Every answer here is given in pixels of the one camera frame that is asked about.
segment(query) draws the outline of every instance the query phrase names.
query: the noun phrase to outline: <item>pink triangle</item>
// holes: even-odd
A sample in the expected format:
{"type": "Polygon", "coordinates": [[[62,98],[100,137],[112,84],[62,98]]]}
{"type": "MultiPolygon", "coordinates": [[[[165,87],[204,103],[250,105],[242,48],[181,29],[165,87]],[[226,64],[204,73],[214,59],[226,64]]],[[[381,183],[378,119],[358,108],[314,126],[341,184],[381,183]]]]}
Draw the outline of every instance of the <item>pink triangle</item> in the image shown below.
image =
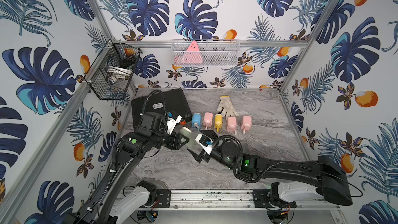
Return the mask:
{"type": "Polygon", "coordinates": [[[202,55],[199,51],[198,43],[192,41],[187,51],[184,53],[184,63],[203,63],[202,55]]]}

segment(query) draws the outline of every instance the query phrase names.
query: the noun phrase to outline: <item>black case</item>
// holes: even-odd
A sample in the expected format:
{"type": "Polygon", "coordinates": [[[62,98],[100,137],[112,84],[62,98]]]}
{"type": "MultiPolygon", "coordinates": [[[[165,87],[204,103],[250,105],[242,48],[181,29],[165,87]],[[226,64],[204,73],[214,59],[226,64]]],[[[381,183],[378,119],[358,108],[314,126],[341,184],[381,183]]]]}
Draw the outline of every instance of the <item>black case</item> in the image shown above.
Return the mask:
{"type": "MultiPolygon", "coordinates": [[[[181,88],[172,89],[168,91],[164,91],[164,96],[166,97],[166,110],[167,112],[176,112],[181,117],[182,120],[186,122],[190,122],[192,120],[192,112],[189,108],[187,99],[185,98],[184,92],[181,88]]],[[[134,129],[137,128],[138,122],[140,121],[140,114],[142,112],[142,105],[147,97],[139,97],[133,99],[131,101],[131,111],[132,111],[132,121],[134,125],[134,129]]],[[[163,108],[153,109],[152,105],[162,102],[162,97],[159,93],[156,93],[151,96],[147,103],[147,107],[145,109],[146,112],[157,112],[163,114],[163,108]]]]}

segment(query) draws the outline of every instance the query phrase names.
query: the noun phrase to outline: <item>yellow bottle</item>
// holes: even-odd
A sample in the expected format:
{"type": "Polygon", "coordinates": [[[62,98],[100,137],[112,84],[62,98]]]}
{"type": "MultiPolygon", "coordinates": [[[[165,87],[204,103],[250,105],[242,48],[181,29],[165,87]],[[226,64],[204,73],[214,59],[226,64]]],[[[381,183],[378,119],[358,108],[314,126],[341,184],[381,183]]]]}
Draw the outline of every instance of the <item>yellow bottle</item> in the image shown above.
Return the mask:
{"type": "Polygon", "coordinates": [[[217,128],[217,132],[219,129],[222,127],[222,115],[221,114],[216,114],[214,118],[214,128],[217,128]]]}

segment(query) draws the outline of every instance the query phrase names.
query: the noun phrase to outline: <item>wire basket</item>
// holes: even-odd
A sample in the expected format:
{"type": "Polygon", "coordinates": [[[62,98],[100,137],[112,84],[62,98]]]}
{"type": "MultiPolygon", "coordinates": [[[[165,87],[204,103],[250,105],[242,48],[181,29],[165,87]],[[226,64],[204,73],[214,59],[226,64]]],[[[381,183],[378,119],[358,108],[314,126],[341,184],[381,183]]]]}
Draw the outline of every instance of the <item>wire basket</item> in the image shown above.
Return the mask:
{"type": "Polygon", "coordinates": [[[233,67],[240,52],[237,40],[195,40],[199,51],[187,51],[194,40],[173,40],[174,65],[180,67],[233,67]]]}
{"type": "Polygon", "coordinates": [[[87,83],[100,100],[123,100],[142,51],[128,44],[113,43],[111,40],[107,46],[110,49],[87,83]]]}

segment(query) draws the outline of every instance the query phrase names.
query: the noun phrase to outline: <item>blue bottle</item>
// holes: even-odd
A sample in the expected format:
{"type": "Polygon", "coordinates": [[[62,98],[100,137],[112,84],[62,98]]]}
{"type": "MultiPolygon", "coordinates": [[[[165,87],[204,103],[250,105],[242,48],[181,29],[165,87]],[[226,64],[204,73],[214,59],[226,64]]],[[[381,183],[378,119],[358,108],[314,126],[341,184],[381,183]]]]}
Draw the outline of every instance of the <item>blue bottle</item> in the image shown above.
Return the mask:
{"type": "Polygon", "coordinates": [[[192,116],[192,127],[200,128],[200,122],[201,122],[201,115],[198,112],[195,112],[192,116]]]}

